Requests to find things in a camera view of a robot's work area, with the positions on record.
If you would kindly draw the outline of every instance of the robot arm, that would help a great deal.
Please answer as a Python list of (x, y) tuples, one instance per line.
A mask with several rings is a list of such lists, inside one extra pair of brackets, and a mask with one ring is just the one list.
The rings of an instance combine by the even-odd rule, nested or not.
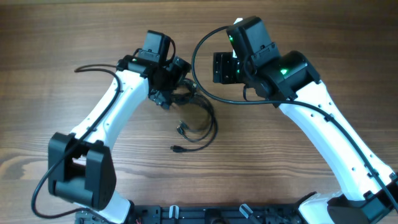
[[(398, 200), (394, 171), (365, 145), (345, 120), (304, 55), (292, 51), (280, 56), (260, 18), (237, 19), (235, 25), (220, 27), (205, 36), (194, 51), (192, 64), (204, 40), (223, 29), (226, 29), (234, 52), (214, 53), (213, 81), (244, 83), (244, 94), (246, 88), (254, 88), (258, 96), (267, 100), (228, 101), (213, 96), (198, 83), (193, 67), (197, 85), (208, 96), (225, 103), (272, 103), (279, 107), (311, 140), (341, 186), (339, 192), (315, 194), (300, 203), (299, 210), (304, 219), (309, 223), (349, 222), (347, 220), (374, 223), (389, 213)], [(336, 123), (347, 133), (343, 133)]]
[[(157, 105), (168, 108), (171, 100), (167, 97), (190, 71), (190, 64), (175, 56), (175, 52), (166, 60), (170, 43), (175, 51), (170, 37), (148, 31), (143, 49), (118, 62), (116, 78), (93, 111), (69, 135), (53, 135), (49, 142), (49, 168), (61, 163), (49, 175), (52, 195), (88, 208), (108, 223), (135, 223), (133, 202), (115, 191), (111, 150), (141, 102), (149, 96)], [(119, 95), (113, 102), (119, 87)], [(109, 105), (112, 106), (96, 124)], [(85, 166), (73, 161), (81, 156), (86, 157)]]
[[(104, 145), (108, 146), (110, 150), (112, 150), (120, 131), (126, 125), (134, 110), (148, 97), (149, 93), (148, 79), (141, 77), (139, 73), (124, 70), (117, 71), (116, 75), (122, 83), (119, 98), (97, 125), (95, 131), (85, 139), (86, 142), (90, 143), (98, 140), (103, 141)], [(114, 96), (116, 85), (117, 82), (114, 79), (93, 111), (78, 126), (72, 129), (71, 133), (75, 133), (75, 138), (80, 138), (101, 112), (104, 111)]]

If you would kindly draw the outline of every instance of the black bracket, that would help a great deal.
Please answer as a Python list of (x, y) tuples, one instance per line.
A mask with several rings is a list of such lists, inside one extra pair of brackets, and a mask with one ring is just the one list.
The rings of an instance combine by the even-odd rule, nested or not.
[[(49, 167), (61, 159), (76, 142), (73, 134), (55, 133), (49, 142)], [(73, 158), (81, 156), (86, 156), (85, 166), (73, 162)], [(101, 141), (94, 144), (82, 142), (49, 177), (50, 194), (96, 210), (107, 206), (115, 186), (116, 174), (111, 151)]]

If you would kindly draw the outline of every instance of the black wire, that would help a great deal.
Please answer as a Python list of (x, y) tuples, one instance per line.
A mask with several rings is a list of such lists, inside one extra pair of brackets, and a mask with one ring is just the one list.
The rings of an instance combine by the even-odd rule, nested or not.
[(223, 102), (223, 103), (229, 103), (229, 104), (234, 104), (234, 105), (262, 105), (262, 104), (283, 104), (283, 103), (285, 103), (285, 104), (290, 104), (290, 105), (304, 106), (306, 108), (310, 108), (310, 109), (315, 110), (316, 112), (322, 114), (323, 116), (325, 116), (325, 118), (327, 120), (331, 121), (341, 131), (341, 133), (345, 136), (345, 138), (351, 143), (351, 145), (354, 147), (355, 151), (358, 153), (360, 158), (362, 158), (362, 160), (364, 161), (364, 163), (365, 163), (366, 167), (369, 169), (371, 175), (375, 178), (376, 182), (380, 185), (381, 189), (383, 189), (383, 191), (385, 191), (387, 197), (389, 198), (389, 200), (391, 201), (392, 205), (394, 206), (395, 210), (398, 213), (398, 203), (396, 202), (396, 200), (394, 199), (394, 197), (392, 196), (390, 191), (387, 189), (386, 185), (380, 179), (379, 174), (373, 168), (371, 163), (368, 161), (368, 159), (366, 158), (366, 156), (362, 152), (361, 148), (357, 145), (357, 143), (349, 135), (349, 133), (344, 129), (344, 127), (342, 127), (342, 125), (339, 122), (337, 122), (334, 119), (334, 117), (332, 117), (331, 115), (329, 115), (325, 111), (321, 110), (320, 108), (318, 108), (316, 106), (310, 105), (308, 103), (299, 102), (299, 101), (279, 101), (279, 100), (234, 101), (234, 100), (227, 100), (227, 99), (223, 99), (223, 98), (220, 98), (218, 96), (215, 96), (215, 95), (209, 93), (208, 91), (206, 91), (204, 89), (204, 87), (200, 84), (200, 82), (199, 82), (199, 80), (197, 78), (197, 75), (195, 73), (195, 58), (197, 56), (198, 50), (199, 50), (200, 46), (204, 43), (204, 41), (206, 39), (208, 39), (209, 37), (211, 37), (215, 33), (219, 32), (221, 30), (225, 30), (227, 28), (228, 28), (228, 26), (223, 26), (223, 27), (220, 27), (220, 28), (217, 28), (217, 29), (211, 31), (209, 34), (204, 36), (204, 38), (202, 38), (202, 40), (200, 40), (199, 43), (197, 44), (197, 46), (195, 47), (195, 50), (193, 51), (193, 54), (192, 54), (192, 77), (193, 77), (195, 83), (197, 84), (197, 87), (199, 87), (199, 89), (202, 92), (204, 92), (204, 94), (209, 96), (210, 98), (212, 98), (214, 100), (218, 100), (218, 101)]
[(76, 208), (67, 212), (63, 212), (63, 213), (59, 213), (56, 215), (44, 215), (42, 213), (40, 213), (37, 208), (36, 208), (36, 200), (37, 200), (37, 196), (40, 192), (40, 189), (43, 187), (44, 182), (48, 179), (48, 177), (54, 172), (54, 170), (57, 168), (57, 166), (63, 161), (65, 160), (68, 156), (70, 156), (77, 148), (77, 146), (80, 145), (80, 143), (83, 142), (83, 140), (85, 138), (87, 138), (90, 133), (95, 129), (95, 127), (98, 125), (98, 123), (100, 123), (100, 121), (104, 118), (104, 116), (106, 115), (106, 113), (111, 109), (111, 107), (113, 106), (114, 102), (117, 100), (120, 92), (121, 92), (121, 81), (120, 78), (112, 71), (107, 70), (107, 69), (103, 69), (103, 68), (88, 68), (88, 67), (97, 67), (97, 66), (102, 66), (102, 67), (115, 67), (114, 65), (105, 65), (105, 64), (96, 64), (96, 65), (85, 65), (82, 67), (78, 67), (76, 68), (75, 72), (106, 72), (111, 74), (115, 79), (116, 82), (118, 83), (116, 86), (116, 91), (115, 94), (112, 98), (112, 100), (109, 102), (109, 104), (107, 105), (107, 107), (105, 108), (105, 110), (98, 116), (98, 118), (94, 121), (94, 123), (87, 129), (87, 131), (77, 140), (77, 142), (72, 145), (67, 151), (66, 153), (62, 156), (61, 159), (59, 159), (54, 165), (52, 165), (48, 171), (43, 175), (43, 177), (41, 178), (41, 180), (39, 181), (39, 183), (36, 186), (36, 189), (34, 190), (34, 193), (32, 195), (32, 201), (30, 203), (30, 206), (32, 208), (32, 211), (35, 215), (37, 215), (40, 218), (46, 218), (46, 219), (53, 219), (53, 218), (60, 218), (60, 217), (64, 217), (65, 215), (70, 215), (76, 212), (90, 212), (92, 215), (110, 223), (113, 224), (113, 222), (108, 221), (105, 217), (102, 217), (101, 215), (97, 214), (97, 213), (93, 213), (91, 211), (91, 209), (89, 208)]
[(200, 106), (200, 107), (202, 107), (202, 108), (204, 108), (207, 112), (208, 112), (208, 114), (210, 114), (211, 115), (211, 123), (210, 123), (210, 127), (208, 128), (208, 131), (206, 132), (206, 134), (205, 135), (203, 135), (202, 137), (200, 137), (200, 138), (198, 138), (198, 139), (192, 139), (192, 138), (189, 138), (188, 136), (186, 136), (184, 133), (181, 133), (181, 135), (186, 139), (186, 140), (188, 140), (188, 141), (190, 141), (190, 142), (198, 142), (198, 141), (201, 141), (201, 140), (203, 140), (203, 139), (205, 139), (210, 133), (211, 133), (211, 130), (213, 129), (213, 124), (214, 124), (214, 111), (212, 111), (212, 110), (210, 110), (208, 107), (207, 107), (207, 105), (204, 103), (202, 103), (202, 102), (191, 102), (192, 104), (194, 104), (194, 105), (198, 105), (198, 106)]
[[(196, 148), (196, 149), (186, 149), (181, 146), (170, 147), (171, 150), (173, 150), (174, 152), (195, 152), (195, 151), (202, 150), (202, 149), (208, 147), (214, 141), (214, 139), (218, 133), (218, 123), (217, 123), (217, 120), (215, 117), (215, 111), (214, 111), (213, 105), (211, 105), (210, 101), (206, 97), (204, 97), (203, 95), (196, 92), (196, 85), (194, 85), (195, 83), (193, 83), (192, 80), (189, 80), (189, 79), (186, 79), (186, 80), (188, 80), (190, 83), (185, 82), (184, 85), (187, 86), (187, 88), (193, 94), (189, 97), (189, 100), (180, 100), (182, 95), (173, 94), (174, 103), (177, 103), (178, 105), (185, 105), (187, 103), (198, 105), (199, 107), (201, 107), (207, 111), (207, 113), (210, 115), (211, 121), (210, 121), (210, 127), (208, 128), (208, 131), (201, 138), (191, 139), (191, 138), (187, 137), (183, 131), (181, 131), (181, 132), (179, 131), (179, 133), (186, 140), (188, 140), (190, 142), (197, 142), (197, 141), (201, 141), (201, 140), (207, 138), (207, 136), (211, 133), (211, 131), (213, 129), (214, 129), (214, 132), (213, 132), (213, 135), (211, 136), (211, 138), (209, 139), (209, 141), (204, 146)], [(182, 124), (184, 124), (184, 126), (181, 126), (180, 128), (189, 129), (185, 123), (182, 122)]]

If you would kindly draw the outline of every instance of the wooden table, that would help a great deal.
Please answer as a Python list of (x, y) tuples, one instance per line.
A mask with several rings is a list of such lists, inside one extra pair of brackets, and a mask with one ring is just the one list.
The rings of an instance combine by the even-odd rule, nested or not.
[[(346, 119), (366, 144), (398, 170), (397, 4), (336, 1), (164, 1), (0, 7), (0, 223), (41, 220), (30, 198), (47, 169), (47, 143), (68, 133), (93, 109), (111, 77), (75, 74), (89, 63), (116, 63), (142, 47), (148, 29), (164, 32), (190, 61), (209, 31), (257, 15), (281, 54), (299, 50), (314, 64)], [(197, 57), (208, 91), (241, 100), (242, 85), (212, 83), (212, 54), (230, 51), (225, 33)], [(200, 122), (194, 108), (164, 111), (145, 101), (113, 150), (117, 190), (138, 205), (289, 203), (339, 185), (303, 132), (272, 106), (212, 101), (220, 132), (207, 149), (174, 154), (190, 144), (175, 131), (180, 119)], [(39, 210), (73, 205), (39, 195)], [(396, 223), (392, 212), (384, 223)]]

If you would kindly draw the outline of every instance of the black plastic housing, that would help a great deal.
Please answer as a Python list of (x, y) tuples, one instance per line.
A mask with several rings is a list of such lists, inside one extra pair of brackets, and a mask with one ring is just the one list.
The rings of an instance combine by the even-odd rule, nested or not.
[[(49, 142), (49, 167), (63, 157), (76, 142), (74, 135), (55, 133)], [(75, 164), (72, 158), (86, 156), (86, 166)], [(113, 195), (116, 174), (111, 152), (100, 141), (83, 142), (66, 157), (49, 177), (49, 192), (69, 202), (104, 209)]]
[(237, 22), (226, 33), (241, 62), (272, 43), (264, 23), (256, 16)]
[(213, 82), (221, 84), (243, 83), (243, 69), (232, 52), (216, 52), (213, 54)]
[(171, 38), (163, 33), (148, 30), (144, 46), (138, 57), (161, 65), (166, 61)]

